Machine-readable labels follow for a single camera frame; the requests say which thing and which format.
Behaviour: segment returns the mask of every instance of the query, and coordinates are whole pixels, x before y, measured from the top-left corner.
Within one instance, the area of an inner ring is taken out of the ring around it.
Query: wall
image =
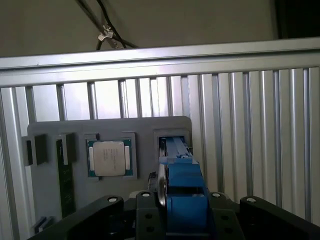
[[[98,31],[74,0],[2,1],[1,57],[95,50]],[[87,2],[101,16],[96,1]],[[140,47],[275,38],[270,0],[106,0],[106,6],[121,36]]]

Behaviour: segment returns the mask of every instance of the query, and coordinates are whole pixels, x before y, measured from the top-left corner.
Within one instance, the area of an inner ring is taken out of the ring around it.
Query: blue plastic part
[[[207,226],[208,193],[199,163],[180,137],[166,137],[167,156],[159,163],[167,165],[167,230],[202,232]]]

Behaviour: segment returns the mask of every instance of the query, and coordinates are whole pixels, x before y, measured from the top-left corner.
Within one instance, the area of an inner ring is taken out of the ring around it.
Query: silver metal part
[[[90,163],[90,171],[95,170],[95,160],[94,160],[94,148],[89,147],[89,163]]]
[[[26,239],[36,222],[21,154],[29,123],[123,113],[189,117],[193,155],[211,192],[237,202],[252,186],[253,195],[320,226],[319,52],[320,38],[303,38],[0,58],[1,144],[8,142],[0,165],[10,163],[0,179],[12,176],[1,189],[14,193],[0,201],[1,226],[8,226],[1,230],[9,229],[2,235],[17,232],[13,226]],[[11,202],[17,217],[8,217]]]
[[[215,198],[220,198],[221,195],[219,193],[212,193],[212,196],[215,197]]]
[[[114,36],[114,33],[112,31],[110,31],[109,28],[106,28],[104,25],[103,25],[103,28],[104,28],[104,31],[103,31],[103,33],[100,32],[98,39],[101,42],[103,42],[106,38],[112,39]]]
[[[124,146],[125,170],[130,170],[130,147]]]
[[[113,202],[117,201],[117,198],[116,197],[111,197],[111,198],[108,199],[108,201],[110,203],[113,203]]]
[[[251,198],[251,197],[247,198],[246,201],[250,202],[250,203],[255,203],[256,202],[256,200]]]
[[[161,206],[166,206],[167,199],[167,179],[166,179],[166,166],[159,164],[158,171],[158,199]]]
[[[97,141],[93,144],[94,173],[98,177],[126,174],[123,141]]]

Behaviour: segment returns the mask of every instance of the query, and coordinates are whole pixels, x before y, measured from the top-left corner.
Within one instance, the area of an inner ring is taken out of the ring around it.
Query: slotted aluminum panel
[[[2,239],[36,221],[21,146],[36,121],[187,116],[210,191],[320,226],[319,50],[309,38],[0,58]]]

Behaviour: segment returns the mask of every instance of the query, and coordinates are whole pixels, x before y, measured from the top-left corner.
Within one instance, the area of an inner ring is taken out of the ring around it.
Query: black cable
[[[95,25],[95,27],[99,30],[99,32],[103,33],[105,32],[103,26],[99,23],[96,15],[92,12],[92,10],[90,9],[90,7],[88,6],[88,4],[86,3],[85,0],[75,0],[76,3],[79,5],[79,7],[83,10],[83,12],[87,15],[87,17],[91,20],[91,22]],[[112,38],[118,42],[120,42],[120,39],[118,36],[116,36],[115,34],[112,36]],[[122,41],[129,47],[131,48],[138,48],[137,45],[126,41],[124,39],[122,39]],[[101,46],[103,44],[103,41],[100,41],[97,43],[96,45],[96,50],[100,50]]]
[[[98,2],[98,4],[100,5],[100,7],[101,7],[101,9],[102,9],[102,13],[103,13],[103,16],[104,16],[106,22],[107,22],[108,25],[111,27],[111,29],[112,29],[112,31],[115,33],[115,35],[118,37],[119,42],[120,42],[120,43],[122,44],[122,46],[126,49],[127,46],[126,46],[126,44],[124,43],[123,39],[120,37],[120,35],[119,35],[119,33],[117,32],[116,28],[115,28],[115,27],[113,26],[113,24],[111,23],[110,18],[109,18],[108,13],[107,13],[107,10],[106,10],[103,2],[102,2],[101,0],[96,0],[96,1]]]
[[[95,50],[99,51],[101,50],[102,41],[98,40],[98,43],[96,44]]]

